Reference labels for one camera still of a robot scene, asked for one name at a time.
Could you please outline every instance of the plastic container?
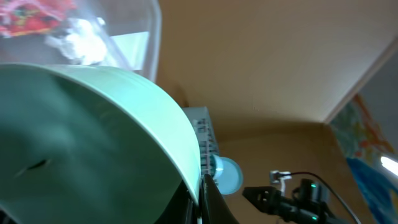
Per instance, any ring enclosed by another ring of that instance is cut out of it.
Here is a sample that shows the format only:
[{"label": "plastic container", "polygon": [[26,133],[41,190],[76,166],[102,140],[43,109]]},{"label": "plastic container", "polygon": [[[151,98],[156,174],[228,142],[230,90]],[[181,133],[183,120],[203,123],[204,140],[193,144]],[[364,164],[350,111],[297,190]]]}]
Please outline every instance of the plastic container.
[{"label": "plastic container", "polygon": [[156,0],[11,0],[0,10],[0,63],[108,65],[154,82],[160,26]]},{"label": "plastic container", "polygon": [[218,143],[213,129],[213,124],[206,106],[182,108],[184,113],[191,121],[197,134],[201,151],[209,151],[212,154],[220,154]]}]

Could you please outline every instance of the light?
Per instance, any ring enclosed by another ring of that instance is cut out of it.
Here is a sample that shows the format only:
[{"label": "light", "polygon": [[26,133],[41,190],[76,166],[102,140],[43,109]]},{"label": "light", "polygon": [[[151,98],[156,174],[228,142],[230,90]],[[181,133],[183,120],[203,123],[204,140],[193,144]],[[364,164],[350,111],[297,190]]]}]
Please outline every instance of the light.
[{"label": "light", "polygon": [[393,161],[392,159],[385,156],[382,156],[380,160],[384,168],[391,171],[393,174],[398,175],[398,162]]},{"label": "light", "polygon": [[103,18],[101,18],[101,17],[97,17],[97,21],[98,21],[98,23],[99,23],[101,26],[105,26],[105,25],[106,25],[105,20],[104,20]]}]

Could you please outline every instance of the colorful poster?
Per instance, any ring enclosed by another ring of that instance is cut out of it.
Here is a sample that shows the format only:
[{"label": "colorful poster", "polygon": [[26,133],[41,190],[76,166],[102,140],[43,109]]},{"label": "colorful poster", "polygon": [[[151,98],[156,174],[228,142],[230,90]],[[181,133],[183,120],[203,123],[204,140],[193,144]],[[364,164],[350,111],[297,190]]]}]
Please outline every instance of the colorful poster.
[{"label": "colorful poster", "polygon": [[377,170],[384,153],[396,150],[356,95],[331,122],[347,163],[365,201],[378,223],[398,223],[398,189]]}]

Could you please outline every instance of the ceiling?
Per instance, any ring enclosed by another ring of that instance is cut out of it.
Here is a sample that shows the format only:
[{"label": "ceiling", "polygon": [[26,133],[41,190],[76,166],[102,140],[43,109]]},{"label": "ceiling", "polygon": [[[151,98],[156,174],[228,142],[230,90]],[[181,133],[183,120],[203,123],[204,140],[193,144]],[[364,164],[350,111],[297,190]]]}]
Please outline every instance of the ceiling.
[{"label": "ceiling", "polygon": [[322,122],[398,33],[398,1],[160,0],[158,84],[219,139]]}]

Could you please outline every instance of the beige wall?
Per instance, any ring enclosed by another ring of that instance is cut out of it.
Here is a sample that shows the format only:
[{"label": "beige wall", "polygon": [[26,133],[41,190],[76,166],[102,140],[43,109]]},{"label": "beige wall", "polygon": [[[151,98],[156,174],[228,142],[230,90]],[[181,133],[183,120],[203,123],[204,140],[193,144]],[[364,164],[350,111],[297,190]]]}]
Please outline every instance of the beige wall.
[{"label": "beige wall", "polygon": [[[354,210],[362,223],[374,223],[349,167],[327,129],[314,128],[300,133],[266,134],[256,138],[220,143],[222,156],[235,160],[242,168],[244,186],[269,185],[268,172],[309,171],[323,177]],[[299,186],[296,176],[287,182],[287,193]],[[276,217],[258,212],[242,195],[226,196],[229,209],[242,224],[275,223]],[[331,195],[330,208],[335,215],[352,222],[343,207]]]},{"label": "beige wall", "polygon": [[219,139],[323,121],[398,34],[396,0],[159,2],[159,83]]}]

